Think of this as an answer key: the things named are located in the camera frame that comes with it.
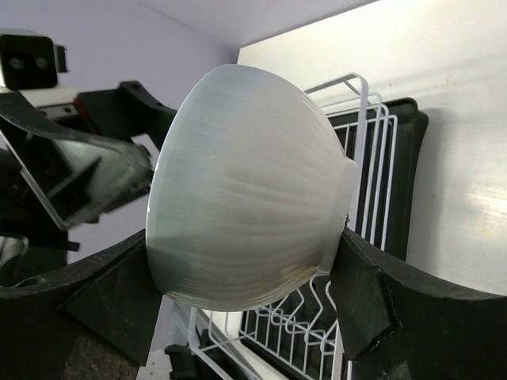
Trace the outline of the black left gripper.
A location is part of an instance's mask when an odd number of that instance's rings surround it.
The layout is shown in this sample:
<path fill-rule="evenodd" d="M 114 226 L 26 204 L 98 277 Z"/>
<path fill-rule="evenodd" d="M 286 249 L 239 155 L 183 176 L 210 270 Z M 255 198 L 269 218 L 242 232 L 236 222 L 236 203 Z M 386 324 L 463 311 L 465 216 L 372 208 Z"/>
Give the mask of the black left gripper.
<path fill-rule="evenodd" d="M 2 91 L 2 237 L 77 252 L 68 229 L 151 178 L 147 152 L 118 140 L 148 135 L 161 149 L 176 113 L 137 81 L 78 96 L 70 89 Z"/>

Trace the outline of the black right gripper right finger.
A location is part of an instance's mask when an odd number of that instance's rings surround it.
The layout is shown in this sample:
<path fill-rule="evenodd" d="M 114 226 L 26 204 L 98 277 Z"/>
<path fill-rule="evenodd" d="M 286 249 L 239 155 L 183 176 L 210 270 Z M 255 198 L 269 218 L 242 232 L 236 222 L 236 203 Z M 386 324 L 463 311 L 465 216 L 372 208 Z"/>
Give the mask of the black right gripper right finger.
<path fill-rule="evenodd" d="M 506 298 L 425 273 L 345 229 L 334 302 L 356 379 L 504 379 Z"/>

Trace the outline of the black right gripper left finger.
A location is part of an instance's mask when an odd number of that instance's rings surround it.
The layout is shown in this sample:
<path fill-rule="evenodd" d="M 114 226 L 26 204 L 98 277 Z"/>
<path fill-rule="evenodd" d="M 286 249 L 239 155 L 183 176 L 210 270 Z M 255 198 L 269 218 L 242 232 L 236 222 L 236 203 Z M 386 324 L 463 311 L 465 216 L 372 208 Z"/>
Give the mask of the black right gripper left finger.
<path fill-rule="evenodd" d="M 145 233 L 1 289 L 3 379 L 134 379 L 162 295 Z"/>

